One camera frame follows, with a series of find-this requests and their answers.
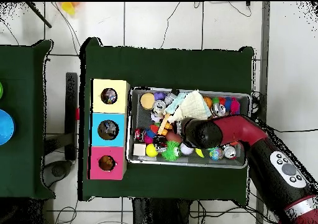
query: box hole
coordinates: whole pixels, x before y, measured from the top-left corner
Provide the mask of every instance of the box hole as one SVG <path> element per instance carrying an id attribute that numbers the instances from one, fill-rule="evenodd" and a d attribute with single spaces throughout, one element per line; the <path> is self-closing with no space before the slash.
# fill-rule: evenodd
<path id="1" fill-rule="evenodd" d="M 118 124 L 111 120 L 102 121 L 98 126 L 98 135 L 104 140 L 114 140 L 118 132 Z"/>
<path id="2" fill-rule="evenodd" d="M 117 101 L 117 93 L 113 88 L 105 88 L 101 93 L 101 100 L 104 104 L 114 104 Z"/>
<path id="3" fill-rule="evenodd" d="M 98 161 L 98 166 L 104 171 L 112 171 L 115 165 L 116 162 L 111 156 L 102 156 Z"/>

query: green object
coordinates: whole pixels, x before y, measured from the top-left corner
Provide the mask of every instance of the green object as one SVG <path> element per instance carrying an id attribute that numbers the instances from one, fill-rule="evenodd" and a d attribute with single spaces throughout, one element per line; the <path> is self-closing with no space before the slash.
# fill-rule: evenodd
<path id="1" fill-rule="evenodd" d="M 0 99 L 2 98 L 2 95 L 3 95 L 3 86 L 0 82 Z"/>
<path id="2" fill-rule="evenodd" d="M 43 155 L 43 63 L 52 42 L 32 47 L 0 46 L 0 80 L 6 92 L 0 108 L 16 130 L 0 146 L 0 197 L 54 198 L 41 182 Z"/>
<path id="3" fill-rule="evenodd" d="M 168 161 L 176 161 L 179 158 L 180 149 L 179 149 L 180 143 L 175 141 L 167 141 L 166 146 L 167 149 L 165 152 L 162 152 L 162 156 L 168 160 Z"/>
<path id="4" fill-rule="evenodd" d="M 91 78 L 126 80 L 131 86 L 200 89 L 203 91 L 251 91 L 253 49 L 155 50 L 100 47 L 96 38 L 81 47 L 84 98 L 84 148 L 88 156 L 89 95 Z M 87 179 L 87 158 L 82 160 L 83 197 L 156 197 L 180 199 L 234 199 L 246 203 L 247 167 L 243 169 L 127 164 L 121 181 Z"/>
<path id="5" fill-rule="evenodd" d="M 219 104 L 219 103 L 220 103 L 219 98 L 217 98 L 217 97 L 212 98 L 212 103 L 213 103 L 213 104 Z"/>

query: blue box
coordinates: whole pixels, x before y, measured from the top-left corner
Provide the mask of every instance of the blue box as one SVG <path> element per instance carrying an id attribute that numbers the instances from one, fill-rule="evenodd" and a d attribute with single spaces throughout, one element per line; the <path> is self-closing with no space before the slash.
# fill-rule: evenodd
<path id="1" fill-rule="evenodd" d="M 111 120 L 119 127 L 113 140 L 104 140 L 98 135 L 98 126 L 102 121 Z M 125 146 L 125 115 L 93 113 L 92 146 Z"/>

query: pink box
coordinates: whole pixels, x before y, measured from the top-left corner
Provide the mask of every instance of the pink box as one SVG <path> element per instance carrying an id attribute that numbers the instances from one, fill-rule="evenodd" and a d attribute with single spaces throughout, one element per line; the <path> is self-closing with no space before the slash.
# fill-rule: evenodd
<path id="1" fill-rule="evenodd" d="M 98 161 L 102 156 L 111 156 L 116 165 L 111 171 L 104 171 L 99 167 Z M 126 170 L 125 148 L 119 146 L 92 146 L 91 148 L 90 179 L 121 180 Z"/>

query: metal tray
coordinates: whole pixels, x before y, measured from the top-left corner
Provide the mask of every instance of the metal tray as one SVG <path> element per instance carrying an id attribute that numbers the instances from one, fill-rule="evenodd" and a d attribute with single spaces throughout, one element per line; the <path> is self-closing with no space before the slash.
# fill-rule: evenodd
<path id="1" fill-rule="evenodd" d="M 151 110 L 145 110 L 139 103 L 140 96 L 145 92 L 165 92 L 169 93 L 171 89 L 166 88 L 144 88 L 144 87 L 132 87 L 130 90 L 130 111 L 128 116 L 127 129 L 130 133 L 127 134 L 126 144 L 126 158 L 131 163 L 142 164 L 165 164 L 174 166 L 196 166 L 196 167 L 212 167 L 212 168 L 234 168 L 241 169 L 247 165 L 244 150 L 241 145 L 236 146 L 237 158 L 227 159 L 222 158 L 217 161 L 213 161 L 209 158 L 209 151 L 202 150 L 204 158 L 198 156 L 195 151 L 186 156 L 181 155 L 176 161 L 167 161 L 161 155 L 151 158 L 149 156 L 134 156 L 134 131 L 136 128 L 148 128 L 153 122 L 150 118 Z M 180 92 L 192 92 L 193 90 L 181 90 Z M 236 97 L 240 102 L 240 113 L 250 116 L 252 111 L 252 98 L 248 94 L 239 94 L 231 92 L 209 92 L 199 91 L 203 96 L 213 97 Z"/>

